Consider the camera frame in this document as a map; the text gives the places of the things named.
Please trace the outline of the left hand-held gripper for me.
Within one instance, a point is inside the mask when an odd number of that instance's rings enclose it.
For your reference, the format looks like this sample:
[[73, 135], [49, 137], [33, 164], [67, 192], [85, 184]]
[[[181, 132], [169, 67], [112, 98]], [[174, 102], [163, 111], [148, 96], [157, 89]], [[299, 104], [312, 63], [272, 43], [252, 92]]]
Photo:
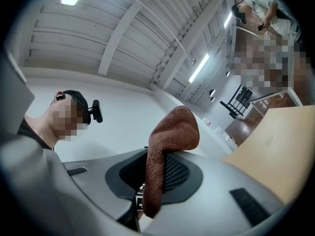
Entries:
[[144, 196], [144, 188], [145, 188], [145, 184], [142, 184], [135, 195], [137, 211], [143, 210], [142, 200]]

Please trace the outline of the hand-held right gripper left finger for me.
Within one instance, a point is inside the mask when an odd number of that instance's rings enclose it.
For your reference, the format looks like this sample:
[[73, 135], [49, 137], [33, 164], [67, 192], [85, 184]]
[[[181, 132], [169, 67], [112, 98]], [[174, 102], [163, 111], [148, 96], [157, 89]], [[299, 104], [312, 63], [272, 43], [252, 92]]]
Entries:
[[1, 139], [0, 169], [22, 211], [49, 236], [138, 236], [88, 199], [58, 156], [31, 138]]

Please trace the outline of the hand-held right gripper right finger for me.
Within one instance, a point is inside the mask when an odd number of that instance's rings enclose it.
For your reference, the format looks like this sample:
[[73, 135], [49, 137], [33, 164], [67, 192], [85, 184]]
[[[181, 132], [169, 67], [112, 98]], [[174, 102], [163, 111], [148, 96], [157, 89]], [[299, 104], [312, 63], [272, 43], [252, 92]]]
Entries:
[[[145, 182], [147, 149], [66, 162], [79, 189], [98, 208], [139, 232], [135, 195]], [[144, 236], [256, 236], [284, 207], [239, 169], [189, 152], [164, 156], [162, 206]]]

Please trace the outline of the person's black top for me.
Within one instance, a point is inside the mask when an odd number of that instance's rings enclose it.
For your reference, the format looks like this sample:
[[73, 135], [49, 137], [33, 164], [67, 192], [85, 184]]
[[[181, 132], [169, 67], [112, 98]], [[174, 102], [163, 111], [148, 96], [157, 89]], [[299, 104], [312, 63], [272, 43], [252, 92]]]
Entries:
[[30, 137], [30, 138], [36, 140], [43, 149], [53, 150], [32, 130], [32, 128], [29, 126], [29, 124], [27, 123], [25, 118], [23, 118], [17, 134], [22, 135], [22, 136], [26, 136], [26, 137]]

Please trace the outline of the black slatted chair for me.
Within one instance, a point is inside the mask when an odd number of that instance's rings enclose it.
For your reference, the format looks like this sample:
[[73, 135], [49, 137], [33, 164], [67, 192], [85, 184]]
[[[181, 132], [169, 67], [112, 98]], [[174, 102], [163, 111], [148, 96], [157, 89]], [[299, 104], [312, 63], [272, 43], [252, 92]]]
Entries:
[[250, 106], [251, 95], [252, 91], [250, 89], [240, 85], [227, 103], [220, 101], [220, 104], [229, 111], [229, 115], [233, 119], [243, 117]]

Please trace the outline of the brown cloth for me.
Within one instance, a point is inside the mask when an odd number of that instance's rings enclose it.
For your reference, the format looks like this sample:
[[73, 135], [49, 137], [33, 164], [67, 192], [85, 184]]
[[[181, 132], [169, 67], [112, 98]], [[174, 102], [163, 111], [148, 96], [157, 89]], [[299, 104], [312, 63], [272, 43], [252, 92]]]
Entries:
[[199, 128], [192, 111], [177, 106], [154, 128], [149, 137], [145, 189], [142, 200], [144, 214], [154, 218], [161, 208], [164, 184], [164, 152], [195, 149], [200, 140]]

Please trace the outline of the grey desk white frame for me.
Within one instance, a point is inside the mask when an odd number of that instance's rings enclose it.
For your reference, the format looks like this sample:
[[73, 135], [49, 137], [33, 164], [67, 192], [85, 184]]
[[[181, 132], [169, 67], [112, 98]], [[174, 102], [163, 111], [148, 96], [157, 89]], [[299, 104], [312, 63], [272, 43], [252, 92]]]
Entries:
[[302, 107], [303, 103], [294, 91], [292, 87], [288, 87], [284, 90], [268, 94], [266, 96], [257, 98], [255, 100], [250, 101], [250, 105], [255, 108], [262, 116], [265, 116], [267, 111], [272, 108], [271, 102], [273, 98], [281, 98], [284, 99], [285, 97], [290, 98], [290, 100], [293, 102], [294, 106]]

